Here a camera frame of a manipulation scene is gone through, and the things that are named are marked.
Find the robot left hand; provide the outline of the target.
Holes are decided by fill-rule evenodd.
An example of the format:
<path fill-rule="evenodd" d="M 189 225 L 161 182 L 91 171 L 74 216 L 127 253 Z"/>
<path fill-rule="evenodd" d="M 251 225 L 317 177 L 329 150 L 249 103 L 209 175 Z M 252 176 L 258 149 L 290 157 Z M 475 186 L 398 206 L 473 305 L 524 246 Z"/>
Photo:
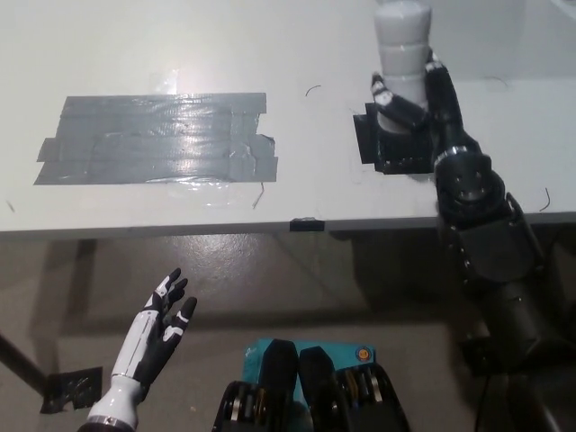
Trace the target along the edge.
<path fill-rule="evenodd" d="M 145 390 L 156 380 L 194 315 L 194 297 L 186 298 L 176 314 L 170 313 L 172 306 L 185 297 L 187 284 L 177 268 L 154 289 L 130 326 L 112 369 L 113 376 L 131 378 Z"/>

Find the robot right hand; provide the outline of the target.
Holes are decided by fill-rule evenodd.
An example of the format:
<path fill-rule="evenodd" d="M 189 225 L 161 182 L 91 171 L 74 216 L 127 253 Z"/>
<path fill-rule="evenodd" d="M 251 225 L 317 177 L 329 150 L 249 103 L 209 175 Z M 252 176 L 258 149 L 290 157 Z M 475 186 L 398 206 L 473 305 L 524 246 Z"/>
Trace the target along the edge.
<path fill-rule="evenodd" d="M 433 159 L 461 152 L 479 153 L 480 146 L 465 130 L 458 97 L 445 64 L 430 53 L 425 64 L 427 108 L 395 94 L 374 73 L 371 93 L 378 114 L 392 124 L 415 132 L 427 130 L 433 142 Z"/>

